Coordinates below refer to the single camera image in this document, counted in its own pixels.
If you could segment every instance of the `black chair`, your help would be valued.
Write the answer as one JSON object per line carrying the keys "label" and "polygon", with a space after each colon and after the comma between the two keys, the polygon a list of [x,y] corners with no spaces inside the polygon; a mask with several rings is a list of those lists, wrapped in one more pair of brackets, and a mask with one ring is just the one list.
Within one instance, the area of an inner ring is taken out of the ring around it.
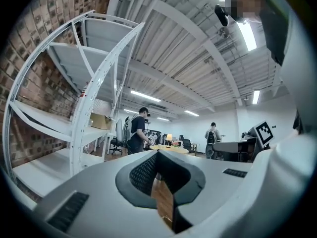
{"label": "black chair", "polygon": [[189,139],[183,139],[184,148],[188,150],[188,152],[193,153],[192,151],[192,144],[190,143]]}
{"label": "black chair", "polygon": [[114,152],[118,151],[122,155],[122,149],[118,149],[118,147],[123,147],[123,142],[122,142],[122,123],[121,119],[118,120],[116,126],[115,126],[116,134],[117,137],[114,137],[111,141],[110,144],[114,145],[114,148],[109,149],[109,151],[112,150],[112,155]]}
{"label": "black chair", "polygon": [[118,149],[118,147],[122,147],[123,146],[123,143],[122,142],[119,142],[118,139],[116,137],[114,137],[111,141],[110,141],[110,144],[111,145],[114,145],[114,148],[111,148],[109,149],[110,151],[112,150],[112,155],[114,152],[118,151],[121,153],[122,155],[122,149]]}

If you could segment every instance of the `vent grille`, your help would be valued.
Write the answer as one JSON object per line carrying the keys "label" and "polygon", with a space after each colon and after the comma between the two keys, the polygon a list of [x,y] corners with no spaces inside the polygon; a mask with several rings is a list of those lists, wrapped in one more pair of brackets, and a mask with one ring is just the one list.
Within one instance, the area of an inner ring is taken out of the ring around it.
{"label": "vent grille", "polygon": [[225,173],[227,175],[234,176],[234,177],[244,178],[247,175],[248,172],[234,170],[234,169],[226,169],[225,171],[223,171],[223,173]]}
{"label": "vent grille", "polygon": [[66,232],[83,208],[88,197],[89,195],[80,192],[74,193],[51,217],[48,223],[62,232]]}

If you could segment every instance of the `white wall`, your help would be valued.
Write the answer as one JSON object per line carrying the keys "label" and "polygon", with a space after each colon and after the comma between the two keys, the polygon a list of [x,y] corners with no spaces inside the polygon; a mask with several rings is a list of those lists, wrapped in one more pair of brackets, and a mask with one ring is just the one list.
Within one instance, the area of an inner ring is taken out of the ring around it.
{"label": "white wall", "polygon": [[268,122],[277,143],[287,137],[293,130],[296,107],[290,95],[276,98],[264,103],[247,107],[249,119],[245,121],[249,128],[263,120]]}
{"label": "white wall", "polygon": [[174,121],[172,123],[172,135],[177,138],[184,135],[184,138],[191,142],[199,143],[197,145],[198,152],[205,152],[207,141],[205,133],[209,129],[212,122],[216,123],[220,135],[225,135],[223,142],[236,141],[239,139],[238,122],[235,110],[223,111],[210,114],[208,116],[188,117]]}
{"label": "white wall", "polygon": [[166,134],[171,133],[170,131],[172,130],[172,125],[173,125],[172,122],[159,120],[157,118],[149,118],[149,122],[150,122],[149,129],[158,130],[162,132],[162,135],[165,133]]}

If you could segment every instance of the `ceiling light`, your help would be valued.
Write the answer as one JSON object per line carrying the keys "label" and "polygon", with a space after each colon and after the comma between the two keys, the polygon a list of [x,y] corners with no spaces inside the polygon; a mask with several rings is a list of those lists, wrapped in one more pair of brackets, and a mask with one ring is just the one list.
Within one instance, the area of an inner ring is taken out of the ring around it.
{"label": "ceiling light", "polygon": [[124,111],[126,111],[126,112],[128,112],[128,113],[135,113],[135,114],[137,114],[137,112],[131,111],[131,110],[128,110],[128,109],[124,109]]}
{"label": "ceiling light", "polygon": [[245,24],[242,24],[242,23],[237,23],[237,24],[243,35],[244,41],[247,44],[248,51],[256,49],[257,43],[256,43],[256,40],[254,39],[254,35],[253,35],[250,24],[248,22]]}
{"label": "ceiling light", "polygon": [[153,97],[148,96],[148,95],[145,95],[145,94],[143,94],[143,93],[138,93],[138,92],[133,91],[133,90],[131,90],[131,93],[132,93],[132,94],[135,94],[135,95],[139,95],[139,96],[141,96],[141,97],[143,97],[143,98],[147,98],[147,99],[152,100],[152,101],[160,102],[159,99],[153,98]]}
{"label": "ceiling light", "polygon": [[253,102],[252,104],[257,104],[260,96],[260,91],[254,91]]}
{"label": "ceiling light", "polygon": [[165,119],[165,118],[160,118],[160,117],[158,117],[158,119],[160,119],[160,120],[164,120],[164,121],[169,121],[168,119]]}
{"label": "ceiling light", "polygon": [[190,112],[190,111],[188,111],[188,110],[186,110],[185,112],[186,112],[186,113],[189,113],[189,114],[191,114],[191,115],[193,115],[193,116],[196,116],[196,117],[198,117],[198,116],[199,116],[198,114],[195,114],[195,113]]}

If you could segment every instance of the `desk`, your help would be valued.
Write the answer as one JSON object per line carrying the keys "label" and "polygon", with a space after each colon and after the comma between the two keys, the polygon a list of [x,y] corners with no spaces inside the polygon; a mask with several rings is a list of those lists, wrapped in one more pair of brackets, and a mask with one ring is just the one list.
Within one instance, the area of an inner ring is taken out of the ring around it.
{"label": "desk", "polygon": [[173,152],[178,152],[178,153],[183,153],[187,154],[188,150],[185,148],[180,148],[180,147],[174,147],[171,146],[170,148],[167,148],[166,145],[151,145],[150,149],[152,150],[165,150],[165,151],[173,151]]}

